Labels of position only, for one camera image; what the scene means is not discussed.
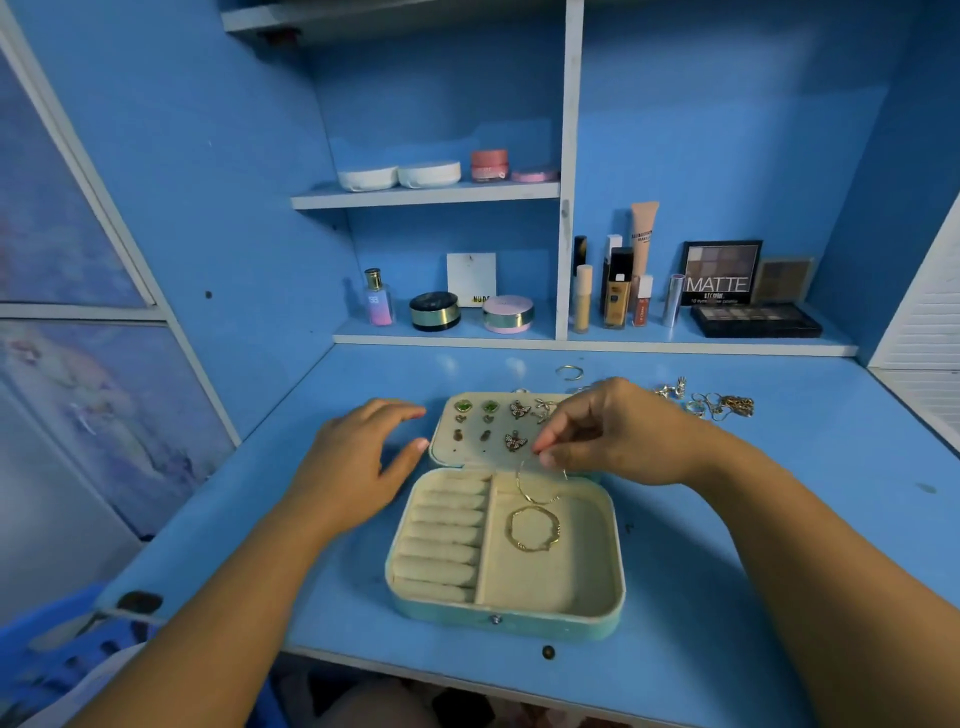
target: perfume bottle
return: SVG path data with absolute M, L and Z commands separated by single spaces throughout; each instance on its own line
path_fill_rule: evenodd
M 367 277 L 367 315 L 370 323 L 376 327 L 388 327 L 394 322 L 394 302 L 390 289 L 383 284 L 379 268 L 368 268 L 363 272 Z

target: open jewelry box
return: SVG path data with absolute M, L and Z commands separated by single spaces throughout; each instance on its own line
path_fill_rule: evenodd
M 387 556 L 401 613 L 554 640 L 616 628 L 626 590 L 610 496 L 545 471 L 531 451 L 549 403 L 564 397 L 447 401 L 430 443 L 441 467 L 414 484 Z

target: cosmetic jar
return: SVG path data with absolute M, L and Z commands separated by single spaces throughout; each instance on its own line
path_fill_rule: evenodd
M 350 169 L 337 172 L 337 180 L 347 192 L 374 192 L 378 189 L 390 189 L 396 185 L 396 169 L 396 167 Z
M 460 323 L 457 297 L 447 291 L 421 293 L 410 302 L 410 320 L 417 331 L 443 331 Z
M 544 167 L 542 169 L 515 169 L 510 175 L 514 182 L 556 182 L 560 172 Z
M 483 325 L 493 333 L 522 333 L 534 323 L 534 302 L 523 296 L 492 296 L 483 304 Z
M 484 149 L 470 155 L 470 176 L 474 182 L 502 182 L 509 173 L 506 149 Z
M 446 187 L 460 181 L 459 161 L 428 161 L 408 164 L 397 170 L 400 184 L 410 189 Z
M 666 293 L 666 304 L 663 307 L 663 325 L 672 328 L 677 323 L 677 314 L 680 313 L 680 297 L 684 292 L 686 276 L 675 273 L 670 277 L 670 289 Z

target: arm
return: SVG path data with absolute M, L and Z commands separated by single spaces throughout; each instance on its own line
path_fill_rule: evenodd
M 960 725 L 960 612 L 759 450 L 612 379 L 563 402 L 534 452 L 703 497 L 825 725 Z
M 381 472 L 384 440 L 423 414 L 372 400 L 324 425 L 280 503 L 69 726 L 243 725 L 300 584 L 333 538 L 393 499 L 428 443 L 414 440 Z

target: desk surface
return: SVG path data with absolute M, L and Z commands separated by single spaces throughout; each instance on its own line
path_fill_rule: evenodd
M 684 375 L 689 392 L 753 397 L 752 419 L 730 416 L 721 426 L 766 450 L 960 605 L 960 461 L 850 360 L 340 345 L 109 585 L 101 606 L 145 590 L 163 595 L 156 616 L 170 618 L 276 502 L 317 427 L 360 401 L 404 397 L 427 406 L 425 419 L 391 440 L 397 447 L 429 437 L 452 394 L 562 392 L 570 384 L 554 370 L 568 363 L 586 370 L 577 384 L 619 375 L 651 387 Z M 609 639 L 557 643 L 546 661 L 541 640 L 402 617 L 383 566 L 404 490 L 321 556 L 286 647 L 687 725 L 810 725 L 798 679 L 723 523 L 682 486 L 605 484 L 627 576 L 622 620 Z

